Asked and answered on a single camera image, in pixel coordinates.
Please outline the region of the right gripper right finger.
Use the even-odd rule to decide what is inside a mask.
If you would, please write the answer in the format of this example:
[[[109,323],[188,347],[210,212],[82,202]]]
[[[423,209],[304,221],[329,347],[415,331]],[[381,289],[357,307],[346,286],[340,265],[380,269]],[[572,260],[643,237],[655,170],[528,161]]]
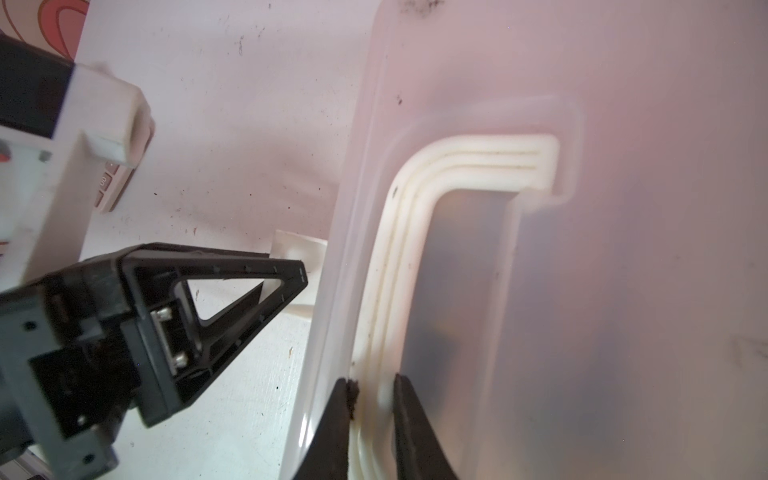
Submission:
[[[393,419],[398,479],[458,479],[412,382],[401,374],[394,379]]]

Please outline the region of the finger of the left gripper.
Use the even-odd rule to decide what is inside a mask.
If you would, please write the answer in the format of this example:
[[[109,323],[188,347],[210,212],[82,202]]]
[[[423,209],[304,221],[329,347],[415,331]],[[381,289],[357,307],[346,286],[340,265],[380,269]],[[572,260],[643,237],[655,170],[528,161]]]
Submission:
[[[266,253],[154,243],[119,262],[136,316],[121,327],[140,385],[134,404],[148,427],[191,406],[308,285],[300,260]],[[208,319],[192,281],[254,287]]]

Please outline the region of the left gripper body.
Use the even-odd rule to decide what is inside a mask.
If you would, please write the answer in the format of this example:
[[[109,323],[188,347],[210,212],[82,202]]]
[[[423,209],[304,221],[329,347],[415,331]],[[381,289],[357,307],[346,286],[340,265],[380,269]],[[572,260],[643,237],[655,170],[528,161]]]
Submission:
[[[173,313],[176,254],[130,248],[1,297],[1,458],[39,447],[59,479],[95,479],[131,408],[148,424],[180,407],[160,327]]]

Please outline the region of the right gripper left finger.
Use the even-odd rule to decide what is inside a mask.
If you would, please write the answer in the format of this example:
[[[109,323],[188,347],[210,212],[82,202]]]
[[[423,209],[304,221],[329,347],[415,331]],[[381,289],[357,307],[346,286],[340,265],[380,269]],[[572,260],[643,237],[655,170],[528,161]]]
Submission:
[[[295,480],[348,479],[349,433],[358,396],[357,381],[339,378],[335,382]]]

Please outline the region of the pink plastic tool box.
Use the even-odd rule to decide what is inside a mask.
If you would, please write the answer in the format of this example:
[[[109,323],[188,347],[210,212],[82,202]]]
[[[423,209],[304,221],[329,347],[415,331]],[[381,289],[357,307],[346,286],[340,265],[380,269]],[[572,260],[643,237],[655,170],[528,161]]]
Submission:
[[[414,385],[462,479],[767,475],[767,5],[385,1],[280,475]]]

